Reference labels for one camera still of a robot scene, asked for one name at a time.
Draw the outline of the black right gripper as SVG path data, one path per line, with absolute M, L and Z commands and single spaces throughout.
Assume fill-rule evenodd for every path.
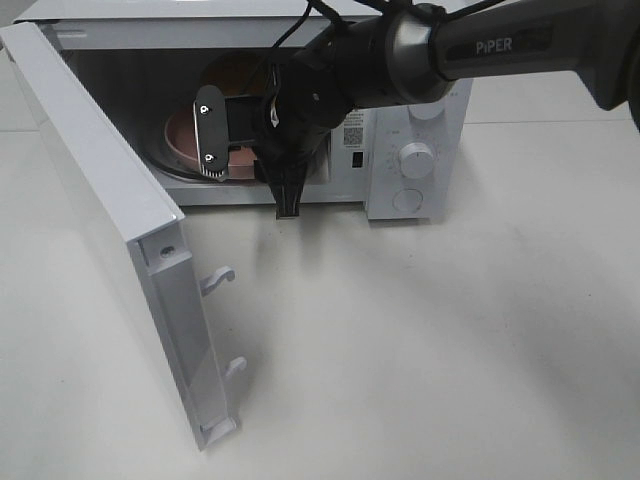
M 334 66 L 273 64 L 268 70 L 255 147 L 277 219 L 299 216 L 302 183 L 288 183 L 308 165 L 329 132 L 350 112 Z

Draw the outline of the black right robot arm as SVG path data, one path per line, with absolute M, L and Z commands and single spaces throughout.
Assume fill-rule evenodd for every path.
M 604 110 L 639 111 L 635 1 L 375 1 L 349 22 L 323 2 L 327 28 L 273 71 L 254 117 L 256 154 L 280 218 L 295 217 L 308 163 L 355 109 L 439 101 L 462 79 L 576 73 Z

